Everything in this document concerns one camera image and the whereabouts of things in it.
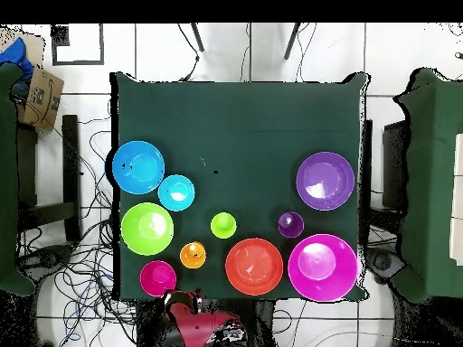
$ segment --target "red plate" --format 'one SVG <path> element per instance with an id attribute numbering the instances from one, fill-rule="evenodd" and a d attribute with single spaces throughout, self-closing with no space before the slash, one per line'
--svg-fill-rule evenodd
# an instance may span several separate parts
<path id="1" fill-rule="evenodd" d="M 225 271 L 238 291 L 262 295 L 272 290 L 283 276 L 283 258 L 265 239 L 244 239 L 228 253 Z"/>

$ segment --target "bowl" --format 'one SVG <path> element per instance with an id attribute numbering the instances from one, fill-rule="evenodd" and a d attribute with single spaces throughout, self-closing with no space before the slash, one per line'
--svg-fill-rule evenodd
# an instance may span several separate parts
<path id="1" fill-rule="evenodd" d="M 180 174 L 166 177 L 159 188 L 157 196 L 161 204 L 170 211 L 184 211 L 194 200 L 193 183 Z"/>
<path id="2" fill-rule="evenodd" d="M 294 239 L 304 230 L 304 220 L 295 211 L 287 211 L 279 216 L 279 233 L 288 239 Z"/>
<path id="3" fill-rule="evenodd" d="M 227 239 L 236 231 L 236 220 L 230 213 L 220 212 L 211 220 L 211 231 L 215 237 Z"/>
<path id="4" fill-rule="evenodd" d="M 174 268 L 164 261 L 148 262 L 140 272 L 141 288 L 151 296 L 163 296 L 166 290 L 174 289 L 176 280 Z"/>
<path id="5" fill-rule="evenodd" d="M 357 257 L 344 240 L 331 234 L 302 239 L 288 261 L 293 287 L 305 298 L 330 302 L 342 298 L 357 279 Z"/>
<path id="6" fill-rule="evenodd" d="M 142 256 L 152 256 L 170 244 L 174 236 L 174 223 L 162 206 L 143 202 L 124 214 L 120 231 L 130 250 Z"/>
<path id="7" fill-rule="evenodd" d="M 131 194 L 153 191 L 164 178 L 164 158 L 145 141 L 130 141 L 114 154 L 112 173 L 120 189 Z"/>
<path id="8" fill-rule="evenodd" d="M 180 260 L 185 267 L 199 268 L 206 260 L 206 250 L 200 242 L 190 242 L 182 247 Z"/>
<path id="9" fill-rule="evenodd" d="M 354 171 L 345 158 L 320 152 L 307 158 L 298 169 L 299 197 L 318 211 L 331 211 L 345 203 L 354 190 Z"/>
<path id="10" fill-rule="evenodd" d="M 265 239 L 244 239 L 228 253 L 225 272 L 238 291 L 262 295 L 271 291 L 283 276 L 283 258 Z"/>

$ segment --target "magenta bowl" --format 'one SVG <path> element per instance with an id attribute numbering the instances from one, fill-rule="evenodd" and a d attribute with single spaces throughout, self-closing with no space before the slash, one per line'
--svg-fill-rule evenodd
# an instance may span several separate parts
<path id="1" fill-rule="evenodd" d="M 331 234 L 302 239 L 288 261 L 293 287 L 305 298 L 318 302 L 336 301 L 351 291 L 357 268 L 352 248 Z"/>
<path id="2" fill-rule="evenodd" d="M 151 296 L 163 296 L 175 288 L 176 281 L 174 268 L 164 261 L 148 262 L 140 272 L 140 285 Z"/>

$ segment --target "light blue bowl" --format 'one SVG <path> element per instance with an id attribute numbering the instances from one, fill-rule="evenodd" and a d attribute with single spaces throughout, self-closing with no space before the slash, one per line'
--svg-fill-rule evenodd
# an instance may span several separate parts
<path id="1" fill-rule="evenodd" d="M 159 185 L 157 196 L 170 211 L 184 211 L 194 200 L 194 185 L 180 174 L 169 175 Z"/>
<path id="2" fill-rule="evenodd" d="M 131 194 L 153 191 L 164 178 L 164 158 L 145 141 L 121 146 L 112 160 L 112 173 L 120 189 Z"/>

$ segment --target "small green bowl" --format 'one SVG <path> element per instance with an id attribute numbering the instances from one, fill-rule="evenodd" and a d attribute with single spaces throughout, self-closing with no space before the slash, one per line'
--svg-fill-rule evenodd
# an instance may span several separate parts
<path id="1" fill-rule="evenodd" d="M 174 237 L 174 223 L 162 206 L 144 202 L 127 211 L 120 232 L 134 253 L 153 256 L 169 246 Z"/>
<path id="2" fill-rule="evenodd" d="M 211 231 L 215 237 L 227 239 L 236 231 L 236 220 L 230 213 L 225 211 L 216 214 L 211 220 Z"/>

